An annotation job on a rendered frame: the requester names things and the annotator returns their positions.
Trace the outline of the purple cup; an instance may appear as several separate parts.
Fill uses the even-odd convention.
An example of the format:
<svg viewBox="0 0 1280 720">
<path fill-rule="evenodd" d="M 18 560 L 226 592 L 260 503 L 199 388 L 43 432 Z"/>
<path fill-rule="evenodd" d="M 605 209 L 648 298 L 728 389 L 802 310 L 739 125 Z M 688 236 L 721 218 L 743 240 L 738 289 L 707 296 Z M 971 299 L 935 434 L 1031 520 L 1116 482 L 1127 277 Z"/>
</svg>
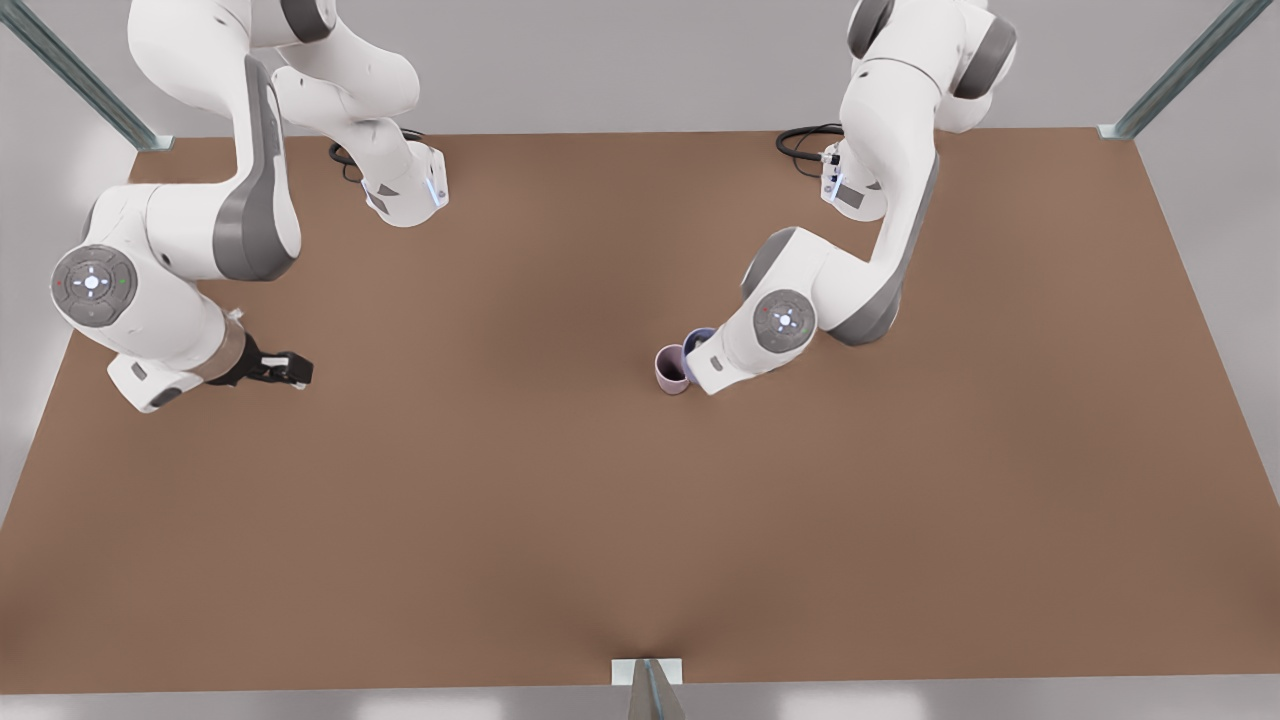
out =
<svg viewBox="0 0 1280 720">
<path fill-rule="evenodd" d="M 696 350 L 700 345 L 710 340 L 716 333 L 716 328 L 696 328 L 691 331 L 684 340 L 681 345 L 681 368 L 684 370 L 685 378 L 691 384 L 698 384 L 699 380 L 695 377 L 692 369 L 689 365 L 689 355 Z"/>
</svg>

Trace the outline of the silver frame post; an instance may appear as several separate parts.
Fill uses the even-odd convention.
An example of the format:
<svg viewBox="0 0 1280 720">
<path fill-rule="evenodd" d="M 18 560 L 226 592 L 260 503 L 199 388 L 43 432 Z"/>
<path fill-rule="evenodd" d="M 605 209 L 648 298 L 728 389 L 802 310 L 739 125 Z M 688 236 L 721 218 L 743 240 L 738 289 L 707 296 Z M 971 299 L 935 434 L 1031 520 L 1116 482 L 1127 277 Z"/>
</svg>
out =
<svg viewBox="0 0 1280 720">
<path fill-rule="evenodd" d="M 1137 138 L 1272 3 L 1274 0 L 1231 0 L 1115 123 L 1097 127 L 1098 136 L 1115 141 Z"/>
<path fill-rule="evenodd" d="M 23 0 L 0 0 L 0 23 L 76 91 L 137 152 L 161 152 L 172 136 L 152 132 Z"/>
<path fill-rule="evenodd" d="M 630 688 L 627 720 L 687 720 L 675 693 L 684 684 L 682 659 L 613 659 L 611 683 Z"/>
</svg>

